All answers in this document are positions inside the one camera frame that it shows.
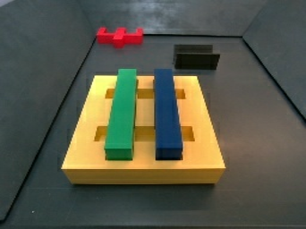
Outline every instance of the rectangular slot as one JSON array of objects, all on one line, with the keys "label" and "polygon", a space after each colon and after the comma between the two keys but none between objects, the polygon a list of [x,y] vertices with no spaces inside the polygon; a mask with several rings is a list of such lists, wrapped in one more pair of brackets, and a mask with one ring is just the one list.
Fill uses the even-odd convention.
[{"label": "rectangular slot", "polygon": [[[115,89],[107,89],[106,98],[114,98]],[[186,99],[183,89],[175,89],[176,99]],[[154,89],[138,89],[138,99],[154,99]]]},{"label": "rectangular slot", "polygon": [[180,126],[183,141],[195,141],[192,126]]},{"label": "rectangular slot", "polygon": [[[192,126],[180,126],[183,141],[195,141]],[[135,141],[155,141],[154,126],[135,126]],[[96,127],[95,141],[106,139],[108,134],[107,126]]]},{"label": "rectangular slot", "polygon": [[154,126],[136,126],[135,127],[135,141],[155,141]]},{"label": "rectangular slot", "polygon": [[95,141],[102,141],[106,139],[108,133],[107,126],[98,126],[96,127],[96,134],[95,134]]},{"label": "rectangular slot", "polygon": [[136,88],[136,69],[119,69],[104,146],[108,160],[132,160]]},{"label": "rectangular slot", "polygon": [[138,89],[138,98],[154,98],[154,89]]}]

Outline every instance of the red block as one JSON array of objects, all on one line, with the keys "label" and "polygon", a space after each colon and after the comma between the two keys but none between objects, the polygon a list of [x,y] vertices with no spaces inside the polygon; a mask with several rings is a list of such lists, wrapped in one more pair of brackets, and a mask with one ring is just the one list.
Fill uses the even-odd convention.
[{"label": "red block", "polygon": [[115,48],[123,48],[126,44],[139,45],[143,41],[143,29],[138,28],[135,33],[127,33],[127,29],[119,27],[115,33],[108,33],[103,27],[98,31],[96,40],[99,44],[112,44]]}]

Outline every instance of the green bar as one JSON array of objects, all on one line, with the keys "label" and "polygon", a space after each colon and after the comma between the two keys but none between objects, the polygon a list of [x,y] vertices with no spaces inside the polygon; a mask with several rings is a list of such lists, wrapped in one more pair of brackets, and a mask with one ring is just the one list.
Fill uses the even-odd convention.
[{"label": "green bar", "polygon": [[132,160],[136,89],[136,69],[119,69],[104,146],[107,160]]}]

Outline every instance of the blue bar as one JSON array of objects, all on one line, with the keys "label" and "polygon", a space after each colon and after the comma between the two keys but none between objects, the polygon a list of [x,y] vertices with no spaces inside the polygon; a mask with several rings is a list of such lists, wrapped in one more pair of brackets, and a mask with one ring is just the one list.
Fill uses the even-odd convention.
[{"label": "blue bar", "polygon": [[154,70],[155,159],[180,160],[183,141],[171,69]]}]

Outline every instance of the yellow base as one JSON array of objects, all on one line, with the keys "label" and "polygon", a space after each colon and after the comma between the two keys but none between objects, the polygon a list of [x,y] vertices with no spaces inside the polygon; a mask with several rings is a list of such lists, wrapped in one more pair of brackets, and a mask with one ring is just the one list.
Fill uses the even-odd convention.
[{"label": "yellow base", "polygon": [[196,76],[175,76],[183,159],[155,160],[154,76],[138,76],[134,159],[106,160],[104,140],[116,78],[96,76],[92,82],[63,161],[71,183],[216,183],[224,164]]}]

